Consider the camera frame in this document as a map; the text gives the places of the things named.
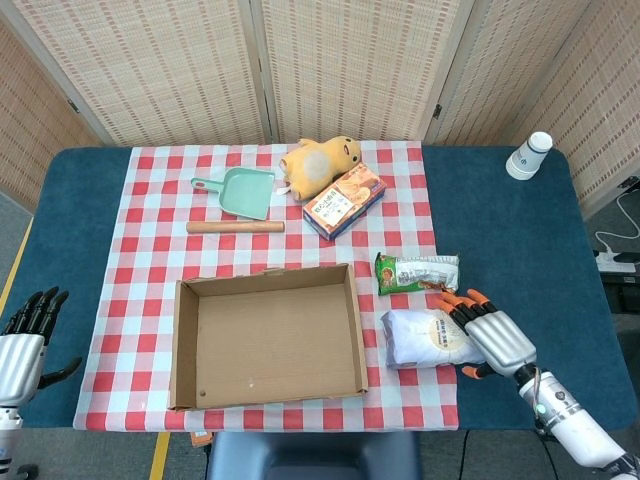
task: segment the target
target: white robotic arm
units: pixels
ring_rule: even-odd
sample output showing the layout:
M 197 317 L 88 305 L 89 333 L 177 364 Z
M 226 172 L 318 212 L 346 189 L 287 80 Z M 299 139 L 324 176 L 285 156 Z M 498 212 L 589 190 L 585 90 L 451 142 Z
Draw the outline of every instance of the white robotic arm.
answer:
M 626 453 L 556 380 L 536 362 L 536 348 L 516 323 L 476 290 L 469 297 L 442 294 L 439 306 L 465 331 L 487 360 L 463 373 L 475 379 L 497 373 L 512 377 L 531 406 L 536 424 L 553 435 L 584 467 L 608 472 L 615 480 L 640 478 L 640 463 Z
M 68 292 L 57 293 L 54 287 L 44 294 L 33 294 L 0 334 L 0 480 L 8 478 L 22 428 L 19 408 L 38 389 L 67 378 L 82 361 L 76 357 L 64 369 L 42 375 L 47 345 L 60 307 L 68 297 Z

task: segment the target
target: blue tablecloth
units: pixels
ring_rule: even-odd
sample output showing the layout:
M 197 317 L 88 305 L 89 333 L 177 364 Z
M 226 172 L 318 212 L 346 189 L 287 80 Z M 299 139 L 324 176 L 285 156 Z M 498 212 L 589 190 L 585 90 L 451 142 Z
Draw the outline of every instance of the blue tablecloth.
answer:
M 425 147 L 438 253 L 461 257 L 461 290 L 477 288 L 508 312 L 554 372 L 605 428 L 628 426 L 635 394 L 618 345 L 564 156 L 532 179 L 509 177 L 512 147 Z M 128 148 L 80 148 L 49 168 L 2 322 L 33 291 L 71 292 L 45 370 L 86 355 L 129 161 Z M 70 426 L 81 372 L 39 392 L 27 426 Z M 515 383 L 458 375 L 460 428 L 530 428 Z

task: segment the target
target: woven room divider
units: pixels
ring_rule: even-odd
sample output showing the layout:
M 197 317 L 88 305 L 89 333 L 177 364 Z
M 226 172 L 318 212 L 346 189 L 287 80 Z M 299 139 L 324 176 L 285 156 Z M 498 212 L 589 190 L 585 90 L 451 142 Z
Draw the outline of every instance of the woven room divider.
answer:
M 470 5 L 262 0 L 280 139 L 421 140 Z
M 100 141 L 0 22 L 0 190 L 33 211 L 53 156 Z
M 476 0 L 426 142 L 496 145 L 588 0 Z
M 421 139 L 471 5 L 14 3 L 120 145 Z
M 265 142 L 238 2 L 14 3 L 114 143 Z
M 640 172 L 640 8 L 597 2 L 556 58 L 515 125 L 551 133 L 571 168 L 586 216 Z

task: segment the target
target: cardboard box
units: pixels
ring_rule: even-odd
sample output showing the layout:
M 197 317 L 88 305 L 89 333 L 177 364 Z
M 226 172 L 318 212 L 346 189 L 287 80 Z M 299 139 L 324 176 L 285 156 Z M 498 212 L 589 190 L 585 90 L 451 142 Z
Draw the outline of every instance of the cardboard box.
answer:
M 387 185 L 359 163 L 307 203 L 302 216 L 327 240 L 333 240 L 384 195 Z
M 194 447 L 204 447 L 213 443 L 212 432 L 191 432 L 191 445 Z
M 177 282 L 169 408 L 344 397 L 366 390 L 350 265 Z

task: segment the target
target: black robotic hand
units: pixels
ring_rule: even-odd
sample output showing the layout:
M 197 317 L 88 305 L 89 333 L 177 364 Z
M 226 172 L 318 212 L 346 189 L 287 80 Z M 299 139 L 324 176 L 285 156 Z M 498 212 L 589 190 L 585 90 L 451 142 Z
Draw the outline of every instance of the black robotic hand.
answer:
M 28 403 L 37 389 L 64 380 L 82 362 L 75 357 L 62 370 L 42 375 L 47 345 L 68 296 L 66 291 L 58 294 L 58 287 L 36 292 L 9 319 L 0 334 L 0 407 Z

